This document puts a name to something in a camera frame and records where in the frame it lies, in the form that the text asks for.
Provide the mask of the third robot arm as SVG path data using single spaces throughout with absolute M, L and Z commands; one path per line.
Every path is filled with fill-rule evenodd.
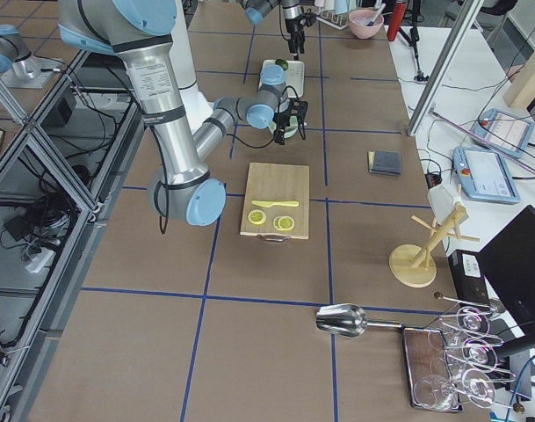
M 17 79 L 39 76 L 40 65 L 14 25 L 0 24 L 0 74 L 13 69 Z

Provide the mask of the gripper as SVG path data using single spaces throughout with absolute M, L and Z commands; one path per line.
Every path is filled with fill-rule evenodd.
M 291 116 L 297 117 L 299 123 L 297 133 L 299 134 L 301 139 L 305 139 L 305 118 L 307 116 L 307 110 L 308 102 L 299 98 L 291 98 L 288 101 L 288 106 L 285 110 L 281 111 L 280 109 L 278 109 L 272 118 L 272 121 L 276 122 L 276 129 L 272 133 L 272 138 L 274 139 L 274 142 L 278 145 L 285 144 L 285 129 L 289 124 Z
M 316 14 L 311 11 L 301 13 L 295 18 L 285 18 L 287 42 L 290 44 L 290 53 L 294 60 L 305 54 L 305 27 L 311 27 L 316 22 Z

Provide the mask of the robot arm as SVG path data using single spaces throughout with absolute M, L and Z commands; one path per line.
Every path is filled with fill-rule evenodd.
M 163 163 L 148 189 L 162 225 L 176 218 L 207 226 L 219 218 L 226 191 L 205 159 L 236 123 L 275 123 L 273 139 L 281 143 L 291 118 L 304 122 L 307 102 L 288 94 L 284 69 L 272 64 L 254 95 L 206 103 L 208 115 L 191 128 L 185 108 L 198 88 L 179 1 L 61 1 L 59 20 L 65 43 L 123 61 Z
M 305 53 L 305 28 L 311 27 L 317 15 L 310 9 L 305 10 L 297 0 L 246 0 L 240 1 L 245 15 L 253 26 L 259 25 L 274 9 L 279 12 L 279 30 L 288 45 L 295 61 Z

